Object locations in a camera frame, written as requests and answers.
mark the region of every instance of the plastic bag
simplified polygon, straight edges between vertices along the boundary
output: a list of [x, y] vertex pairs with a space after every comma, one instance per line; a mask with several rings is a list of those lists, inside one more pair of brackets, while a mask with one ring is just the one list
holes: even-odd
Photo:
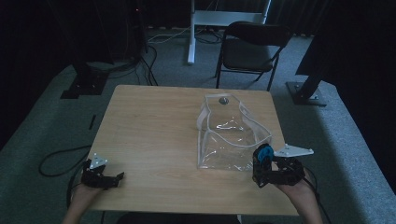
[[251, 171], [254, 150], [272, 140], [271, 133], [229, 93], [205, 96], [197, 128], [199, 168]]

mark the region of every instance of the chair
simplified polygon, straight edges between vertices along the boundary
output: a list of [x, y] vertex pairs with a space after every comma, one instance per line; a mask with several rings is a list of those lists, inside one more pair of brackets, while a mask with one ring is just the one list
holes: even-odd
[[[286, 47], [291, 38], [290, 29], [281, 25], [266, 25], [249, 21], [231, 23], [224, 31], [218, 65], [216, 68], [219, 88], [221, 72], [237, 72], [259, 75], [270, 72], [267, 90], [271, 88], [280, 51]], [[271, 54], [270, 46], [277, 51]]]

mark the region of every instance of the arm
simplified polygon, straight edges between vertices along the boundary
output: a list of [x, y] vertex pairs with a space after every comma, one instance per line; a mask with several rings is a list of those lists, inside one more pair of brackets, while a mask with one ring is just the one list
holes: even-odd
[[294, 186], [276, 185], [276, 187], [289, 197], [305, 224], [323, 223], [315, 193], [304, 180]]
[[78, 224], [82, 215], [88, 209], [93, 199], [102, 191], [102, 189], [94, 189], [80, 184], [76, 186], [72, 202], [64, 217], [63, 224]]

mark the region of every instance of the table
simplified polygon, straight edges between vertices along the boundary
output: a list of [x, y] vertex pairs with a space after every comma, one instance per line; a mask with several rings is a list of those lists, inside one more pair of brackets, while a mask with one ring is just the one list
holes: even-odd
[[251, 172], [197, 168], [196, 120], [205, 94], [238, 97], [284, 146], [267, 91], [118, 86], [92, 145], [108, 159], [104, 175], [125, 172], [116, 189], [92, 209], [171, 213], [293, 215], [289, 199], [272, 185], [259, 189]]
[[195, 25], [228, 26], [234, 21], [253, 21], [265, 23], [270, 5], [271, 0], [265, 0], [265, 5], [261, 13], [207, 11], [195, 10], [195, 1], [191, 0], [191, 26], [188, 64], [193, 64], [195, 61]]

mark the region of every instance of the white desk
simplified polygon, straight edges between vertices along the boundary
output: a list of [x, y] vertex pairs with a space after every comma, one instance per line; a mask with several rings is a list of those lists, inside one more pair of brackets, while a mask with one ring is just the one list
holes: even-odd
[[271, 0], [267, 0], [261, 13], [195, 10], [195, 0], [191, 0], [191, 32], [188, 63], [195, 61], [195, 25], [228, 26], [234, 21], [265, 23]]

